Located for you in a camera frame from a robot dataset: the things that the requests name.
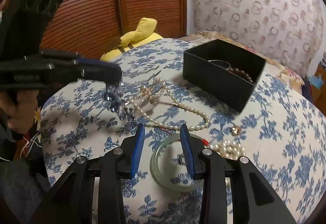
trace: finger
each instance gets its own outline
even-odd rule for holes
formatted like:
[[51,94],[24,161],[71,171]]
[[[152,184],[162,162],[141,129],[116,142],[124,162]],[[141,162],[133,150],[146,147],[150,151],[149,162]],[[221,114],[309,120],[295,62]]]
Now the finger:
[[11,117],[16,115],[16,106],[6,92],[0,92],[0,109]]
[[35,101],[37,95],[39,94],[38,90],[21,90],[17,92],[17,102],[18,103],[28,103]]
[[22,103],[17,106],[17,116],[8,120],[8,127],[20,134],[27,133],[34,124],[36,103]]

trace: bracelet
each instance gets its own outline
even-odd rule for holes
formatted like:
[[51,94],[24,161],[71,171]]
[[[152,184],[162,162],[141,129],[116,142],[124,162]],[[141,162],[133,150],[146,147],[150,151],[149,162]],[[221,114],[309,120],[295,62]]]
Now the bracelet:
[[231,73],[234,73],[234,74],[236,74],[237,76],[239,76],[239,77],[245,79],[245,80],[248,81],[249,83],[252,83],[252,84],[254,83],[254,82],[252,81],[252,78],[250,77],[250,75],[247,74],[247,73],[245,73],[244,70],[239,70],[238,68],[230,68],[229,71],[230,71]]

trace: open black box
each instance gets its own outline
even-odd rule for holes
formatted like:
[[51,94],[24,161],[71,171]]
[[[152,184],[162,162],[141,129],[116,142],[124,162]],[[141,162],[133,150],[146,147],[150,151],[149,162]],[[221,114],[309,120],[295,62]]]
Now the open black box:
[[[253,84],[208,60],[220,59],[244,70]],[[183,77],[241,112],[249,100],[266,60],[222,40],[213,40],[184,52]]]

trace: gold charm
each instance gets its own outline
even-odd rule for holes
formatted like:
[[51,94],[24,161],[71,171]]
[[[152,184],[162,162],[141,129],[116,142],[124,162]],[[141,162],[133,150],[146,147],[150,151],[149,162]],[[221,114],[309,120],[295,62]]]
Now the gold charm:
[[236,137],[239,136],[241,133],[241,128],[238,125],[234,125],[233,127],[231,127],[231,134]]

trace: plush toy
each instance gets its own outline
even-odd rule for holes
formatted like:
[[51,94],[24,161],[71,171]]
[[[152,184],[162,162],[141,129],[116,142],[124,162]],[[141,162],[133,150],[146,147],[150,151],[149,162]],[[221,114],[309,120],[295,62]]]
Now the plush toy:
[[155,19],[143,17],[135,31],[124,34],[120,39],[113,39],[109,44],[112,48],[108,53],[103,54],[100,60],[111,60],[131,48],[162,38],[159,34],[154,33],[156,25],[157,21]]

